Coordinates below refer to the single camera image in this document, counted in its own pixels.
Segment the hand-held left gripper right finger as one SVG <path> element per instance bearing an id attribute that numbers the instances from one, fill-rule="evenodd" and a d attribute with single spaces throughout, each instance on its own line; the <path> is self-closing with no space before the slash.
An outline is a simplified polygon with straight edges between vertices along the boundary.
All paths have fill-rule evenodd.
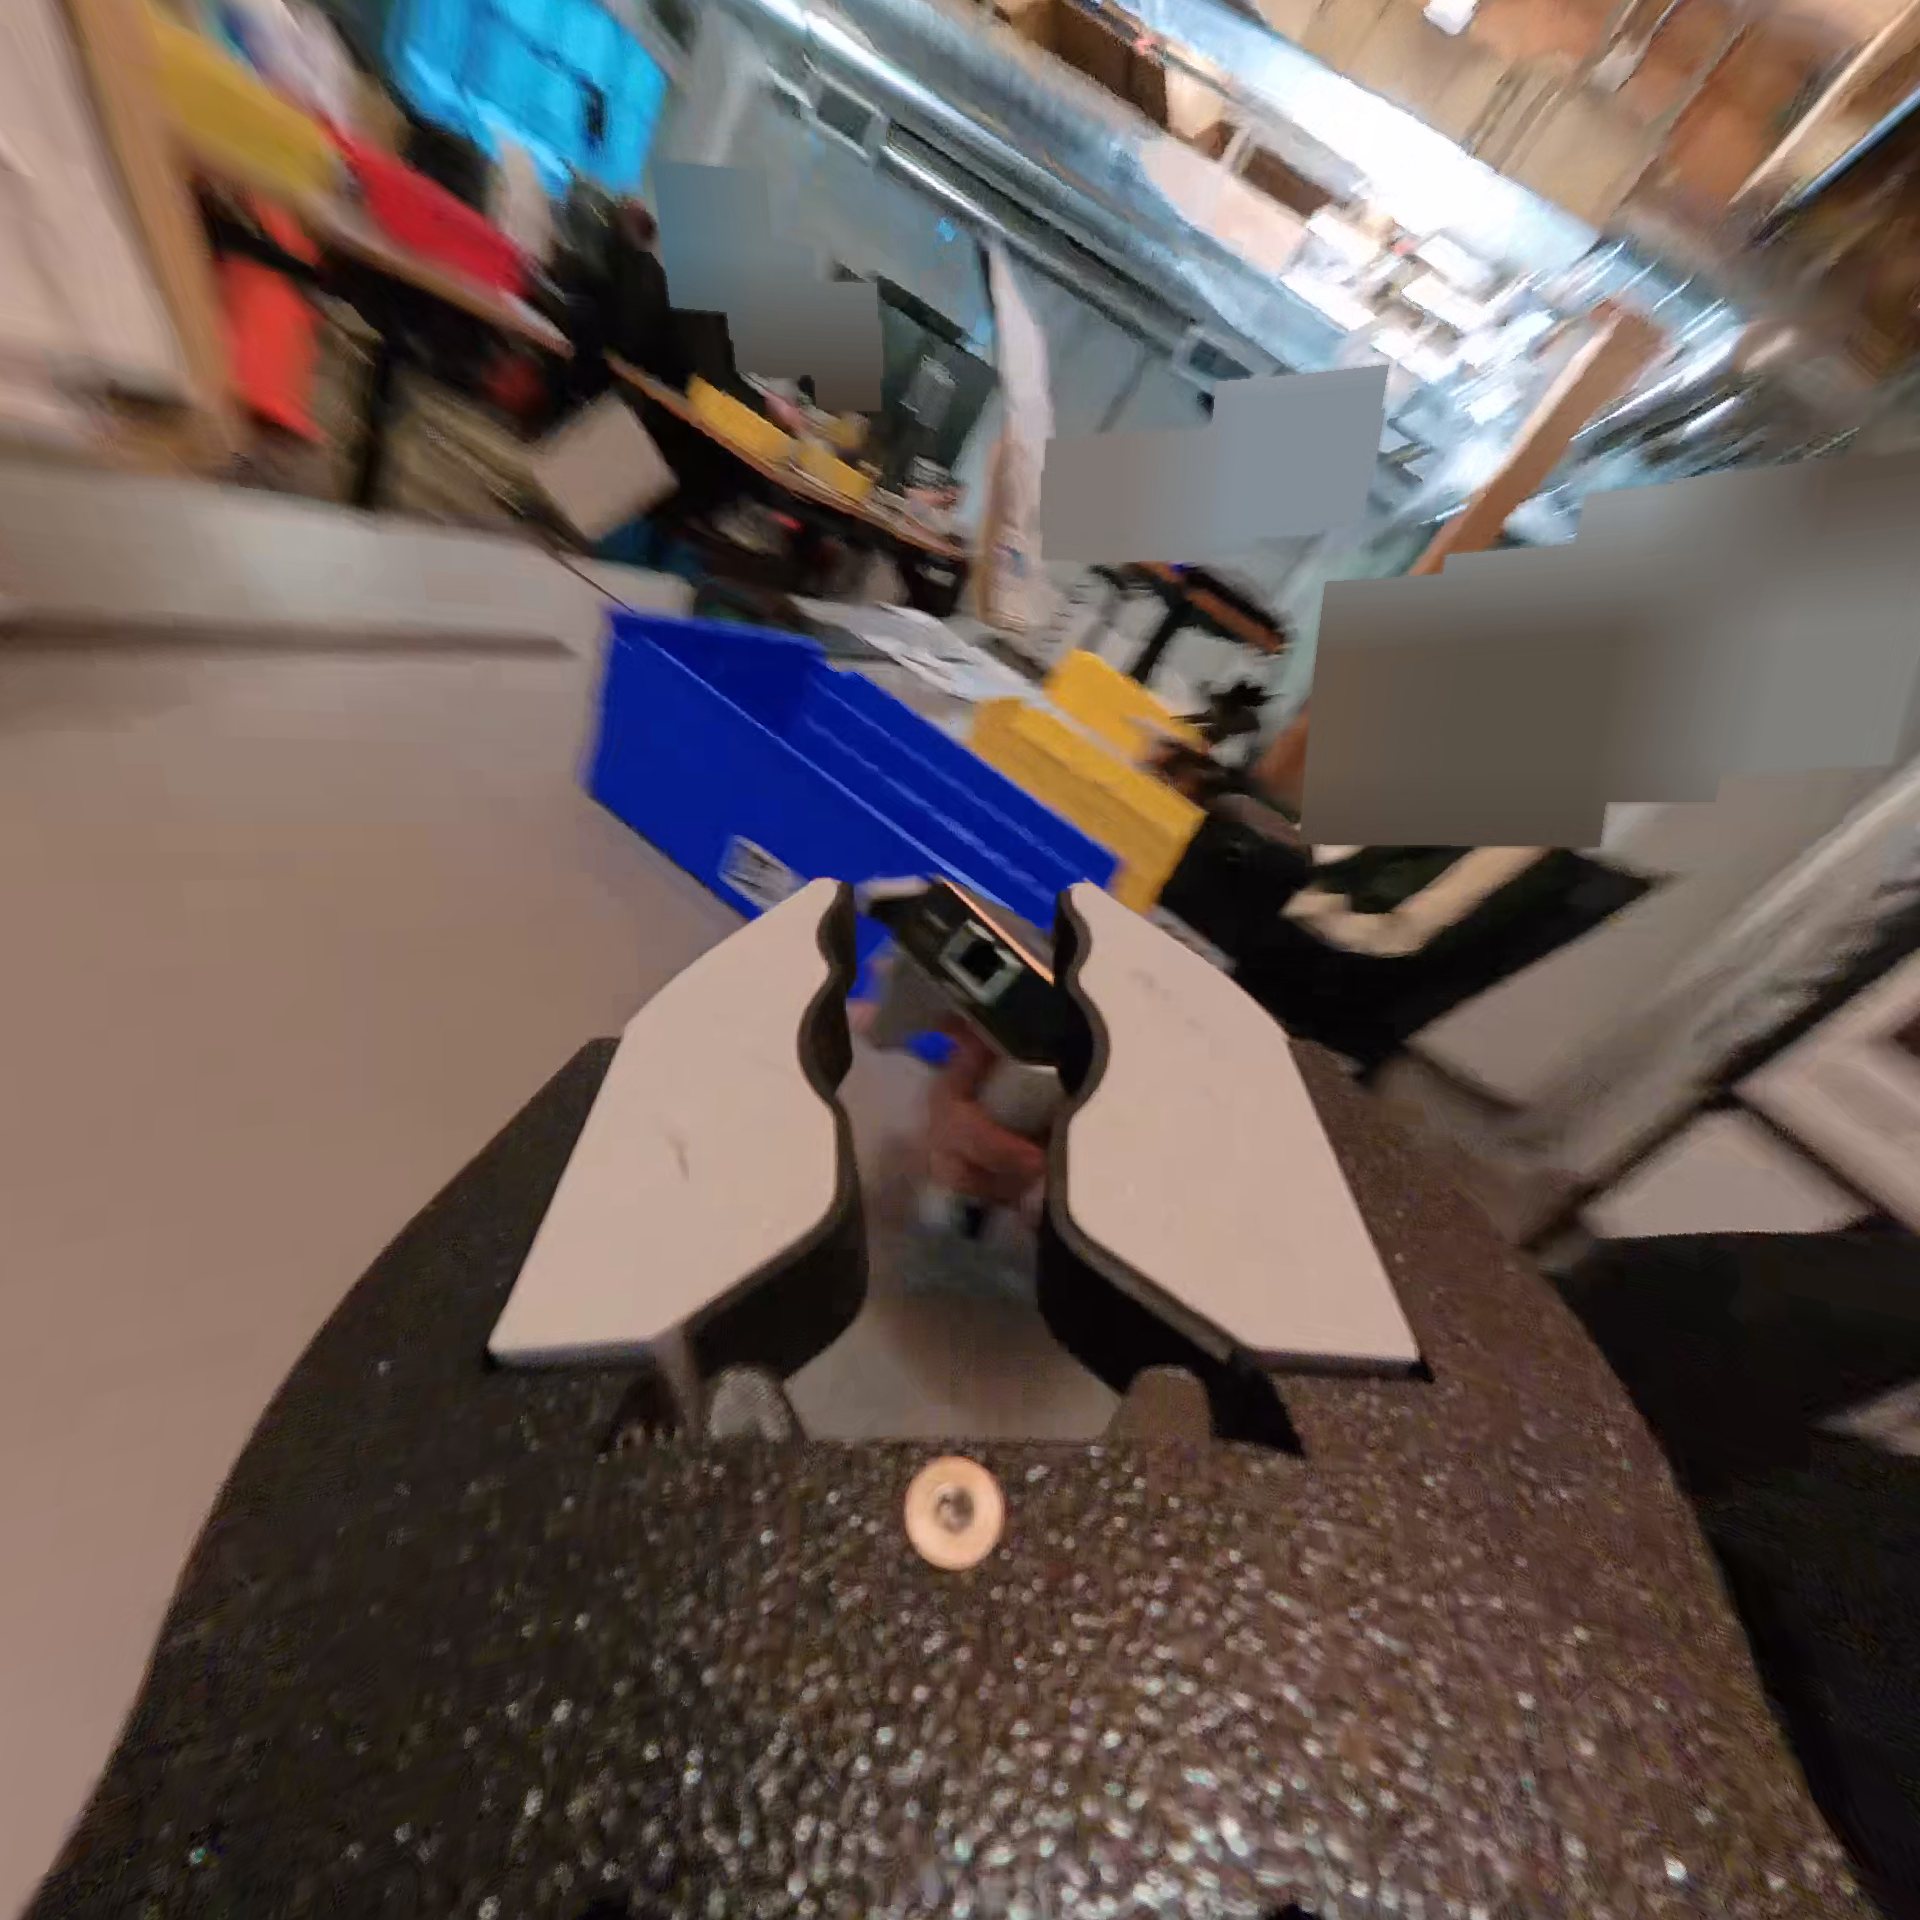
<path id="1" fill-rule="evenodd" d="M 1038 1309 L 1068 1357 L 1119 1400 L 1182 1376 L 1213 1438 L 1282 1455 L 1282 1379 L 1419 1383 L 1286 1032 L 1092 885 L 1059 896 L 1054 986 Z"/>

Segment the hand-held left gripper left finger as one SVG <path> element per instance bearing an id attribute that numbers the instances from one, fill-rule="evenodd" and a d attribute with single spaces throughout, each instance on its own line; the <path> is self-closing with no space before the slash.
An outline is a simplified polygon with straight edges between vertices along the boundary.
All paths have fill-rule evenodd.
<path id="1" fill-rule="evenodd" d="M 631 1365 L 686 1434 L 712 1383 L 775 1382 L 858 1318 L 869 1258 L 842 1087 L 858 913 L 807 881 L 624 1025 L 486 1359 Z"/>

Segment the black network splitter box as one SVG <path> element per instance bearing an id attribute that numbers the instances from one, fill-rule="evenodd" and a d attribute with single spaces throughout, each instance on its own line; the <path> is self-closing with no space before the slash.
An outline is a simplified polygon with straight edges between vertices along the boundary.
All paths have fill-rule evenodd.
<path id="1" fill-rule="evenodd" d="M 883 879 L 858 885 L 854 907 L 883 930 L 867 997 L 876 1050 L 924 1050 L 964 1029 L 1059 1074 L 1064 1003 L 1040 935 L 1006 906 L 948 879 Z"/>

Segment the blue storage bin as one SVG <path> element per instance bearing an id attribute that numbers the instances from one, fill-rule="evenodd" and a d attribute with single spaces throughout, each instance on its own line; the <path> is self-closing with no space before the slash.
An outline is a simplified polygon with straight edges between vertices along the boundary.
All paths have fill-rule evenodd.
<path id="1" fill-rule="evenodd" d="M 588 795 L 747 920 L 813 881 L 948 879 L 1052 962 L 1059 894 L 1117 861 L 812 639 L 614 610 Z M 883 930 L 854 918 L 853 999 Z"/>

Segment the grey desk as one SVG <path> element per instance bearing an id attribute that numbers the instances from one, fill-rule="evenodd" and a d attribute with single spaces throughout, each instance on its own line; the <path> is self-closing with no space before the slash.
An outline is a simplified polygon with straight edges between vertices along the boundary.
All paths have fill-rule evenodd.
<path id="1" fill-rule="evenodd" d="M 534 654 L 5 643 L 5 1917 L 1252 1917 L 1308 1865 L 898 1450 L 611 1448 L 490 1321 L 725 918 Z"/>

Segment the person's right hand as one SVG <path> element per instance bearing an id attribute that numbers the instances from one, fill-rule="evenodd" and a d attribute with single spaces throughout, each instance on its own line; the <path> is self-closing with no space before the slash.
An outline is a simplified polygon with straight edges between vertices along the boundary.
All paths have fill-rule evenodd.
<path id="1" fill-rule="evenodd" d="M 928 1119 L 928 1187 L 981 1210 L 1020 1210 L 1043 1190 L 1044 1149 L 973 1099 L 938 1103 Z"/>

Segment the large yellow storage bin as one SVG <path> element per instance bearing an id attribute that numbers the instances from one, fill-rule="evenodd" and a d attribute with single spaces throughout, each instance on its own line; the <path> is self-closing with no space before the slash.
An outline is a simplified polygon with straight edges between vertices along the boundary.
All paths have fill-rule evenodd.
<path id="1" fill-rule="evenodd" d="M 1062 654 L 1044 674 L 1043 694 L 1078 730 L 1132 765 L 1149 762 L 1166 751 L 1199 754 L 1210 751 L 1195 723 L 1088 650 Z"/>
<path id="2" fill-rule="evenodd" d="M 1148 918 L 1178 874 L 1204 810 L 1144 774 L 1069 719 L 1020 699 L 989 699 L 971 717 L 976 758 L 1112 854 L 1109 893 Z"/>

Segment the black printed garment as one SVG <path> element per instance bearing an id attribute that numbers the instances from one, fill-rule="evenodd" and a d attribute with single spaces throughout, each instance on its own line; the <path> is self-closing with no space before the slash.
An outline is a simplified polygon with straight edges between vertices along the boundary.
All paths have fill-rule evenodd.
<path id="1" fill-rule="evenodd" d="M 1916 1917 L 1916 1237 L 1597 1239 L 1557 1288 L 1692 1499 L 1869 1899 Z"/>

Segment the wooden background table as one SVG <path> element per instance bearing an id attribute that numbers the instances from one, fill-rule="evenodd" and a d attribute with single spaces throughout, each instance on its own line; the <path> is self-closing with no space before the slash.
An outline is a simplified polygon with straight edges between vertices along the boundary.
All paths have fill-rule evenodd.
<path id="1" fill-rule="evenodd" d="M 928 562 L 962 569 L 971 553 L 950 535 L 935 533 L 922 519 L 880 504 L 863 474 L 831 456 L 808 453 L 792 434 L 743 400 L 694 377 L 684 391 L 662 384 L 618 355 L 608 355 L 608 370 L 631 393 L 698 430 L 744 467 L 760 483 L 877 541 L 924 555 Z"/>

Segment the orange plastic part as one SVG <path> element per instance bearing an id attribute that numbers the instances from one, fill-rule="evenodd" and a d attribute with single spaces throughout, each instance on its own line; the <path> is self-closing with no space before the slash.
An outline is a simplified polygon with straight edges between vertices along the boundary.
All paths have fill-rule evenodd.
<path id="1" fill-rule="evenodd" d="M 224 345 L 234 397 L 244 414 L 304 443 L 323 443 L 312 418 L 320 323 L 301 291 L 278 272 L 231 257 L 220 265 Z"/>

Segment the red storage bin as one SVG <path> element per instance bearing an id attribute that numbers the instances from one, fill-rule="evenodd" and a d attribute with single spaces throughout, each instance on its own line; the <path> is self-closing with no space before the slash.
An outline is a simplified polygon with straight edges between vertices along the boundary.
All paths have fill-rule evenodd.
<path id="1" fill-rule="evenodd" d="M 330 138 L 358 206 L 391 242 L 504 297 L 526 296 L 526 254 L 483 210 L 354 135 Z"/>

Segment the printed instruction sheet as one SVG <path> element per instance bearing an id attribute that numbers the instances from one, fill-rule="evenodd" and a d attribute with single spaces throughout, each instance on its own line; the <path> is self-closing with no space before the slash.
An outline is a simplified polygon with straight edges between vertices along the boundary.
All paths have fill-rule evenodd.
<path id="1" fill-rule="evenodd" d="M 63 10 L 3 5 L 5 386 L 184 399 L 184 362 Z"/>

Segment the small yellow storage bin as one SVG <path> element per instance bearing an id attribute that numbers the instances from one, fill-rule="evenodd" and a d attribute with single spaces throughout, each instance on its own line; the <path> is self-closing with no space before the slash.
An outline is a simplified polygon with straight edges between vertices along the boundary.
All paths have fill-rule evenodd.
<path id="1" fill-rule="evenodd" d="M 342 161 L 320 121 L 162 5 L 143 5 L 167 128 L 205 176 L 275 202 L 324 202 Z"/>

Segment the spiral metal air duct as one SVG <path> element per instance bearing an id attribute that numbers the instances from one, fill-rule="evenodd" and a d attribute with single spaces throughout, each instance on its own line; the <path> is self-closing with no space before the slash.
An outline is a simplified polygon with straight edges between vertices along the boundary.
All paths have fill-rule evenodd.
<path id="1" fill-rule="evenodd" d="M 1300 240 L 1267 265 L 1230 239 L 1240 179 L 1064 59 L 992 5 L 699 5 L 730 17 L 768 71 L 823 80 L 915 144 L 1040 217 L 1247 368 L 1317 370 L 1375 321 L 1303 297 Z M 1178 80 L 1220 97 L 1254 144 L 1355 194 L 1418 240 L 1447 239 L 1524 279 L 1578 265 L 1597 233 L 1429 128 L 1405 107 L 1228 5 L 1092 5 L 1094 25 L 1142 27 Z"/>

